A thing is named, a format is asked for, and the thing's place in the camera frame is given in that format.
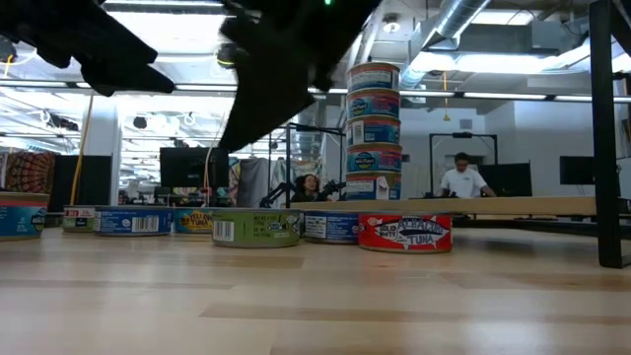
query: man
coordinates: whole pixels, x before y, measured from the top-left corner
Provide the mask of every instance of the man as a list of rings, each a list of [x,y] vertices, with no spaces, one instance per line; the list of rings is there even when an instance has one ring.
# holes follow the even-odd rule
[[[447,197],[453,192],[456,197],[471,198],[479,196],[481,190],[491,197],[497,197],[480,173],[468,167],[469,156],[466,153],[456,154],[455,161],[456,168],[443,176],[443,182],[441,182],[443,196]]]

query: wooden board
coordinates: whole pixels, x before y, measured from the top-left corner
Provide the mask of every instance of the wooden board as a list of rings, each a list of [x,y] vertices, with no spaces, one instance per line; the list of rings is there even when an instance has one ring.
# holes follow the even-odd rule
[[[442,198],[404,201],[307,202],[292,203],[292,208],[357,212],[401,211],[594,216],[596,214],[596,199],[594,197]]]

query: yellow pole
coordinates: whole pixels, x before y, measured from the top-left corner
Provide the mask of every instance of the yellow pole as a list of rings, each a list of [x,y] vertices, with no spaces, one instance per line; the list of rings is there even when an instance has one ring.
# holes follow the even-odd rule
[[[4,78],[7,79],[9,76],[9,67],[11,67],[11,61],[13,60],[13,54],[9,55],[9,59],[7,59],[7,63],[4,65]]]
[[[83,138],[81,139],[81,148],[79,148],[79,159],[77,160],[77,168],[75,169],[75,178],[72,180],[72,193],[70,194],[70,205],[74,206],[77,194],[77,184],[81,175],[81,164],[83,162],[83,150],[88,140],[88,130],[90,129],[90,119],[92,119],[92,106],[95,102],[95,94],[90,94],[90,104],[88,105],[88,115],[86,116],[86,124],[83,129]]]

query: blue tuna can label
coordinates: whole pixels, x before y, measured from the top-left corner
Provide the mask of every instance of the blue tuna can label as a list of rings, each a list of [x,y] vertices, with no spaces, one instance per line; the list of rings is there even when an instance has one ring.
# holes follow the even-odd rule
[[[212,234],[213,213],[209,208],[177,208],[175,232],[183,234]]]
[[[348,149],[348,173],[401,171],[402,148],[394,144],[363,144]]]
[[[46,208],[6,206],[0,203],[0,241],[3,238],[37,238],[43,231]]]
[[[398,144],[401,121],[387,116],[351,119],[346,124],[348,146],[366,143]]]
[[[306,212],[305,237],[316,240],[357,243],[359,214]]]
[[[398,67],[387,63],[360,64],[348,72],[348,90],[398,90],[399,72]]]
[[[346,175],[346,199],[399,200],[401,198],[401,174],[376,172]]]
[[[170,208],[97,208],[94,231],[99,235],[159,236],[171,232]]]
[[[348,96],[348,118],[385,115],[398,118],[401,97],[392,90],[360,90]]]

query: can label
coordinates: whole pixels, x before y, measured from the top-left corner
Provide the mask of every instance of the can label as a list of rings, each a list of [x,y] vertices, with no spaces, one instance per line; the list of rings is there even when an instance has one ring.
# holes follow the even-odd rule
[[[177,233],[213,233],[213,213],[205,209],[176,209]]]
[[[364,90],[348,97],[348,118],[385,115],[398,118],[400,95],[388,90]]]
[[[358,118],[346,125],[348,146],[365,143],[398,144],[401,123],[393,119]]]
[[[0,240],[3,237],[38,237],[45,218],[45,207],[7,206],[0,202]]]
[[[348,79],[350,93],[363,89],[398,90],[398,71],[377,68],[366,68],[362,71],[351,71]]]
[[[451,251],[452,217],[362,213],[359,244],[377,249]]]
[[[168,234],[171,210],[107,209],[97,211],[94,231],[102,234]]]
[[[66,207],[63,211],[63,228],[92,231],[95,218],[94,207]]]
[[[353,147],[348,150],[348,173],[401,171],[401,149],[392,147]]]
[[[282,247],[300,238],[300,213],[215,211],[213,241]]]
[[[349,201],[398,200],[400,198],[400,174],[346,176],[346,199]]]
[[[305,237],[357,243],[359,214],[309,212],[305,214]]]

